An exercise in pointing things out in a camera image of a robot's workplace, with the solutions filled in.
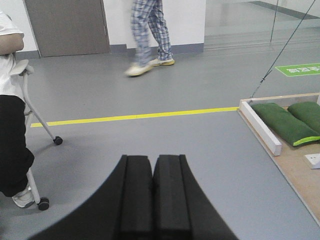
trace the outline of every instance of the leg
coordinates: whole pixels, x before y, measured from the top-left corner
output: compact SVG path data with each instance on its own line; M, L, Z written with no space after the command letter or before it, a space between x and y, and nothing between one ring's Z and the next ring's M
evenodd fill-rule
M161 61L173 58L167 23L164 18L162 0L156 0L149 15L148 24L154 39L158 43L158 58Z
M134 0L131 14L131 30L137 48L135 62L144 67L150 61L148 17L157 0Z
M7 197L23 191L34 155L26 148L25 104L16 96L0 95L0 192Z

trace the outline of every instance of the yellow tape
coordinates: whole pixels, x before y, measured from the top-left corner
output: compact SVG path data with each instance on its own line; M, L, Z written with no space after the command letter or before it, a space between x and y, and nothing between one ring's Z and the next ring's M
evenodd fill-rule
M88 123L110 122L110 121L120 121L120 120L131 120L131 119L161 118L161 117L171 117L171 116L181 116L181 115L230 112L230 111L236 111L237 109L238 107L222 107L222 108L209 108L209 109L187 110L187 111L148 113L148 114L138 114L138 115L108 116L108 117L89 118L89 119L50 121L50 122L47 122L47 125L58 126L58 125L70 125L70 124L88 124ZM42 124L32 123L31 127L32 128L42 127Z

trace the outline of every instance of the black pants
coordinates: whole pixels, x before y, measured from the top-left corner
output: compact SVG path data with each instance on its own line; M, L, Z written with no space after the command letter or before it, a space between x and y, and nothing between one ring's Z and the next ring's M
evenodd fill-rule
M26 173L35 159L26 148L24 111L19 97L0 95L0 192L7 197L26 188Z

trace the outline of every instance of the wooden board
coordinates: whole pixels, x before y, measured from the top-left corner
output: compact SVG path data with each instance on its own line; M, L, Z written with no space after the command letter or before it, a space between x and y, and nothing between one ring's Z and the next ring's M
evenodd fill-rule
M317 102L319 95L320 93L310 93L243 99L240 101L238 112L320 226L320 169L311 169L305 157L308 154L319 154L320 144L313 143L300 147L287 144L263 122L261 123L261 119L249 106L252 103L276 103L286 108L298 102ZM279 147L278 141L281 146L280 152L275 151L275 148Z

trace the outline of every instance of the black foam pad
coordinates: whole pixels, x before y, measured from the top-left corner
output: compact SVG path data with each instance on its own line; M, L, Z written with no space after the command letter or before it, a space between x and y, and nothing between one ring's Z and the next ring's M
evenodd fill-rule
M153 239L153 182L147 156L128 156L120 240Z
M197 183L185 155L180 155L192 240L237 240Z
M30 240L117 240L127 156L81 206Z
M159 156L153 174L153 188L156 239L191 239L179 156Z

